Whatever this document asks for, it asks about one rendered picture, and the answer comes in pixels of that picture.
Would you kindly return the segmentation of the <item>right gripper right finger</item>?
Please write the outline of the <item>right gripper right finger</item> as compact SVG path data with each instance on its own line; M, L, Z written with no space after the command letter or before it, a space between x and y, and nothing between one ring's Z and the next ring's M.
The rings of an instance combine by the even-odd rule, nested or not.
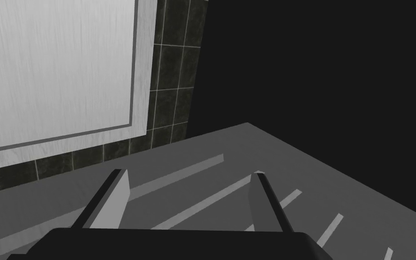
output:
M294 231L265 173L251 174L248 201L255 231Z

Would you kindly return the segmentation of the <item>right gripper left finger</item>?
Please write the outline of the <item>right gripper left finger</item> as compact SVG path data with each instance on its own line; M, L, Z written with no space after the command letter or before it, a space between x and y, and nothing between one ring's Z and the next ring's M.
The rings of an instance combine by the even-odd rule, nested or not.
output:
M113 170L71 228L117 229L130 196L126 169Z

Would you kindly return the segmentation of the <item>white wooden door leaf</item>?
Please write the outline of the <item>white wooden door leaf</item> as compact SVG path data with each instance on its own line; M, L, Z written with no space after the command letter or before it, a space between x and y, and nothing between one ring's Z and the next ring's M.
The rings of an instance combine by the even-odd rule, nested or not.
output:
M0 0L0 151L132 124L139 0Z

